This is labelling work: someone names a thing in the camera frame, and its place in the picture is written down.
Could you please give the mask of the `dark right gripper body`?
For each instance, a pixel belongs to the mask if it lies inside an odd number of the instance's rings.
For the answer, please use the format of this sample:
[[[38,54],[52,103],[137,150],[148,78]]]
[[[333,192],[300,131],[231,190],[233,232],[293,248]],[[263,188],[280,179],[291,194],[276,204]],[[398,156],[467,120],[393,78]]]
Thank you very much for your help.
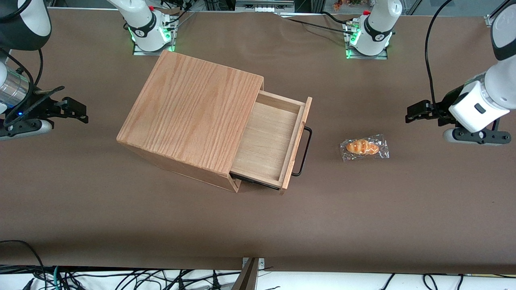
[[[62,108],[57,105],[57,101],[51,96],[54,93],[32,94],[27,100],[22,101],[19,105],[7,110],[5,113],[4,125],[11,126],[14,123],[25,119],[48,119],[48,118],[65,118]]]

